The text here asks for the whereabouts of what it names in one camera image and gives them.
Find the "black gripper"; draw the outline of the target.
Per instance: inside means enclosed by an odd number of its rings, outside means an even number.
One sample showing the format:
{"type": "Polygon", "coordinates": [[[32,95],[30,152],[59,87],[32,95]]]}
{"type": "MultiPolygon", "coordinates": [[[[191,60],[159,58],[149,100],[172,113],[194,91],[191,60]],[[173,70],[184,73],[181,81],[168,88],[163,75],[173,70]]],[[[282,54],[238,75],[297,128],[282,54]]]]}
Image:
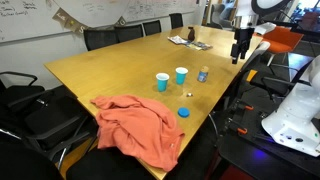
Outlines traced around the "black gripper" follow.
{"type": "Polygon", "coordinates": [[[253,35],[254,29],[236,29],[234,39],[236,44],[232,45],[230,56],[232,57],[232,63],[236,64],[238,62],[239,52],[240,59],[244,59],[246,52],[249,49],[251,38],[253,35]]]}

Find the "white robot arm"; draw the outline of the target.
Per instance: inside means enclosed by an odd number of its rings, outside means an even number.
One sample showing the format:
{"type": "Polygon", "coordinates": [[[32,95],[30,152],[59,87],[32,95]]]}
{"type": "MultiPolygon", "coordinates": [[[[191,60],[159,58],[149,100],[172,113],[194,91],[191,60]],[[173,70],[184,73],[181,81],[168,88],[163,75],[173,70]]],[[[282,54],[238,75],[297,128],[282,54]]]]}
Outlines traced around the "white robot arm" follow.
{"type": "Polygon", "coordinates": [[[249,49],[254,29],[260,16],[279,11],[291,0],[238,0],[236,13],[231,21],[234,28],[234,40],[230,56],[232,63],[244,59],[249,49]]]}

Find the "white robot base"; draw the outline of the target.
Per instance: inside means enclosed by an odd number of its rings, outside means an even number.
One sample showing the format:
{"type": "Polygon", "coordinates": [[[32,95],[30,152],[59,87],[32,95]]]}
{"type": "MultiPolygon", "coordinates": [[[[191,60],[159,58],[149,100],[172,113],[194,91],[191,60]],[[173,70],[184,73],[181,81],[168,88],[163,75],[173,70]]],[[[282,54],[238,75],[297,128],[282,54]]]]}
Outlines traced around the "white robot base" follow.
{"type": "Polygon", "coordinates": [[[283,146],[313,157],[320,155],[320,134],[312,119],[320,113],[320,56],[308,65],[279,107],[261,121],[283,146]]]}

